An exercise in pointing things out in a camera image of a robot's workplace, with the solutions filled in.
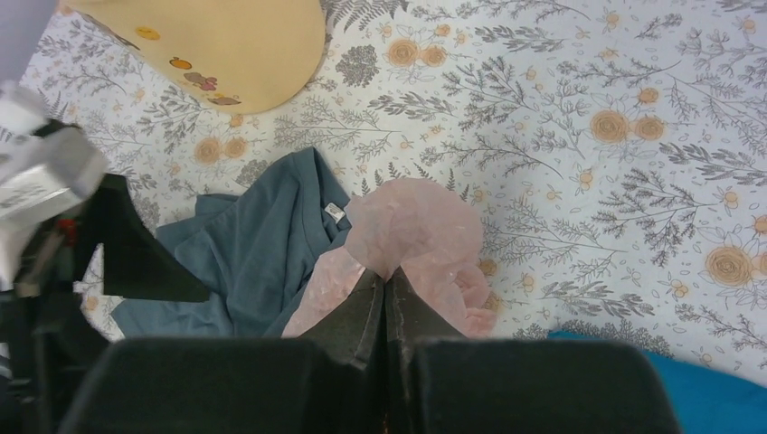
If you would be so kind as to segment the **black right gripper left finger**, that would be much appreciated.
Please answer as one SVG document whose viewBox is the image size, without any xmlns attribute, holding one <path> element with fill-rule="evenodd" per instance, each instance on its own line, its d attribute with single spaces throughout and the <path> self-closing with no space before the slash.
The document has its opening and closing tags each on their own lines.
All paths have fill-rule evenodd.
<svg viewBox="0 0 767 434">
<path fill-rule="evenodd" d="M 385 364 L 384 284 L 363 272 L 349 296 L 299 337 L 319 350 L 306 380 L 304 433 L 380 433 Z"/>
</svg>

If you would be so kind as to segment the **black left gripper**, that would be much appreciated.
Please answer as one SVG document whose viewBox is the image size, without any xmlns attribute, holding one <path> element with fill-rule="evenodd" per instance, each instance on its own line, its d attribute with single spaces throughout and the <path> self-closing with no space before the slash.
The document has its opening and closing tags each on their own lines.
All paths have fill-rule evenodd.
<svg viewBox="0 0 767 434">
<path fill-rule="evenodd" d="M 12 142 L 12 278 L 41 273 L 71 241 L 60 227 L 99 189 L 103 292 L 108 296 L 204 302 L 209 290 L 142 222 L 122 175 L 79 127 L 50 119 Z"/>
</svg>

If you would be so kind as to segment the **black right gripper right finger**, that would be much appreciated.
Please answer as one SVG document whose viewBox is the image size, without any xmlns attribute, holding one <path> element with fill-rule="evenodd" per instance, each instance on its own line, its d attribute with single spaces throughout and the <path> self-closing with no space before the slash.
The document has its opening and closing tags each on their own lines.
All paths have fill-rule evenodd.
<svg viewBox="0 0 767 434">
<path fill-rule="evenodd" d="M 385 284 L 388 423 L 391 433 L 463 433 L 470 369 L 463 342 L 415 291 L 403 269 Z"/>
</svg>

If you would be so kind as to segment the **pink plastic trash bag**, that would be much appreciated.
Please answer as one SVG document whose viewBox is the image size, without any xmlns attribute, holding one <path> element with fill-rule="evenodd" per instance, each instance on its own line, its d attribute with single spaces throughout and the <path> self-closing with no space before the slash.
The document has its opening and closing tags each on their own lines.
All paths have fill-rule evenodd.
<svg viewBox="0 0 767 434">
<path fill-rule="evenodd" d="M 401 269 L 415 293 L 467 337 L 486 337 L 496 314 L 479 267 L 484 228 L 478 212 L 428 179 L 388 181 L 344 209 L 351 228 L 318 257 L 297 310 L 281 328 L 301 335 L 351 294 L 367 270 L 384 280 Z"/>
</svg>

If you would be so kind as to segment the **yellow plastic trash bin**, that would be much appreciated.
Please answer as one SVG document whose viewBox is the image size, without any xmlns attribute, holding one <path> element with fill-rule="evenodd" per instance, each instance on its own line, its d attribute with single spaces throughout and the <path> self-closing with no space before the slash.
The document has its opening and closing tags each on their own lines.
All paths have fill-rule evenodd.
<svg viewBox="0 0 767 434">
<path fill-rule="evenodd" d="M 230 114 L 274 109 L 323 57 L 318 1 L 69 1 L 193 98 Z"/>
</svg>

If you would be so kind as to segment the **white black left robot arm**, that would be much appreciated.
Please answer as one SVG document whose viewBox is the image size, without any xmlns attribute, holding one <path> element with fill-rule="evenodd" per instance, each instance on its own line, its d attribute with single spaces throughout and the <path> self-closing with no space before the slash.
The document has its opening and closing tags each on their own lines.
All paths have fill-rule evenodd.
<svg viewBox="0 0 767 434">
<path fill-rule="evenodd" d="M 108 347 L 75 285 L 102 255 L 106 295 L 203 302 L 205 285 L 142 222 L 128 180 L 81 129 L 53 119 L 1 155 L 1 341 L 6 401 L 22 433 L 53 433 Z"/>
</svg>

